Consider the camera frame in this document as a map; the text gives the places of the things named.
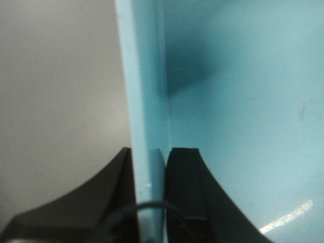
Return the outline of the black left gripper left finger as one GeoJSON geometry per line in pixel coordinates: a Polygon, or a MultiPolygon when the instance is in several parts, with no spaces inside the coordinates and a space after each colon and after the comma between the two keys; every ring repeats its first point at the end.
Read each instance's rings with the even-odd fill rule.
{"type": "Polygon", "coordinates": [[[16,215],[1,233],[1,242],[84,242],[117,210],[135,204],[130,148],[66,195],[16,215]]]}

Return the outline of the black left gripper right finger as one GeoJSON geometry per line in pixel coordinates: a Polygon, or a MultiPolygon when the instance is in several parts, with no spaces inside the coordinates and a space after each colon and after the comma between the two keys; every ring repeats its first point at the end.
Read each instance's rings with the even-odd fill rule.
{"type": "Polygon", "coordinates": [[[269,242],[226,194],[198,149],[173,148],[166,167],[169,242],[269,242]]]}

